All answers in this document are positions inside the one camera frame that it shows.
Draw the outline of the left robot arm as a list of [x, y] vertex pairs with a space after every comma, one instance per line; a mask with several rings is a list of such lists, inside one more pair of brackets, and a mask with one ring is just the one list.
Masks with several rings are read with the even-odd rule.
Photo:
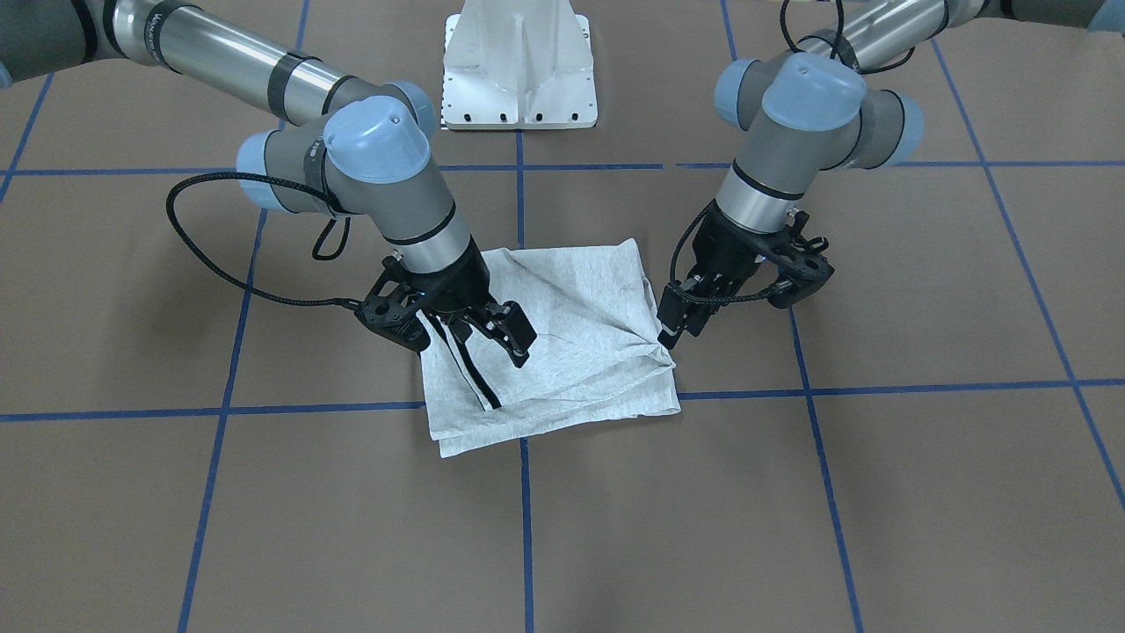
[[[664, 286], [659, 342], [674, 349], [698, 336], [732, 302], [767, 301], [786, 309], [832, 275], [827, 241], [806, 237], [801, 204], [818, 173], [891, 168], [912, 155], [924, 135], [919, 105], [892, 90], [871, 90], [867, 76], [900, 67], [940, 31], [976, 18], [1066, 25], [1122, 33], [1120, 1], [871, 1], [837, 11], [832, 28], [793, 39], [774, 58], [738, 58], [716, 83], [716, 111], [746, 134], [716, 197], [683, 235], [694, 265]], [[764, 264], [777, 269], [767, 288], [742, 284]]]

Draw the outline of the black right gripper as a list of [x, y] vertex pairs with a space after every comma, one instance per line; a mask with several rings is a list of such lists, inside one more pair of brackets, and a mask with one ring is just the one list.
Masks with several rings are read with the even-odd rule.
[[483, 336], [504, 349], [513, 367], [526, 364], [537, 332], [521, 305], [495, 302], [489, 268], [475, 239], [450, 266], [436, 273], [410, 272], [400, 259], [382, 257], [381, 275], [356, 308], [357, 319], [367, 329], [415, 353], [430, 344], [422, 317], [454, 322], [467, 314], [482, 316]]

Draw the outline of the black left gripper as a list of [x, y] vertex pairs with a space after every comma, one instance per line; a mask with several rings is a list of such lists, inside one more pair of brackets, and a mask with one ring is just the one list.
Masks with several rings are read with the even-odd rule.
[[[818, 292], [835, 269], [824, 256], [827, 239], [804, 237], [809, 219], [796, 208], [788, 212], [778, 230], [756, 233], [739, 227], [721, 212], [716, 200], [710, 201], [690, 225], [698, 230], [692, 241], [695, 264], [687, 280], [680, 284], [680, 293], [670, 284], [664, 286], [657, 309], [659, 344], [670, 350], [683, 333], [698, 337], [714, 315], [712, 308], [719, 306], [765, 300], [786, 309]], [[763, 263], [776, 266], [776, 280], [763, 291], [738, 295]]]

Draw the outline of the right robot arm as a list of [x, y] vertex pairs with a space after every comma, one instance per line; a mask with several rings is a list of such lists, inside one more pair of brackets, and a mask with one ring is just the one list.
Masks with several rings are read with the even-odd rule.
[[368, 219], [392, 251], [374, 288], [305, 306], [351, 311], [415, 353], [430, 329], [458, 350], [477, 333], [526, 363], [536, 331], [518, 302], [490, 293], [489, 268], [433, 157], [436, 114], [421, 88], [348, 75], [190, 1], [4, 1], [4, 87], [110, 60], [166, 69], [276, 120], [243, 142], [236, 168], [170, 189], [166, 216], [202, 264], [210, 259], [177, 204], [206, 181], [238, 181], [266, 211], [321, 214], [342, 227]]

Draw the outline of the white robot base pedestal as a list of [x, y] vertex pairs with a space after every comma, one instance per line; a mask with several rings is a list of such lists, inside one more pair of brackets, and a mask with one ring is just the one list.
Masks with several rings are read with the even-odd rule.
[[562, 132], [598, 123], [592, 31], [570, 1], [466, 1], [446, 17], [450, 132]]

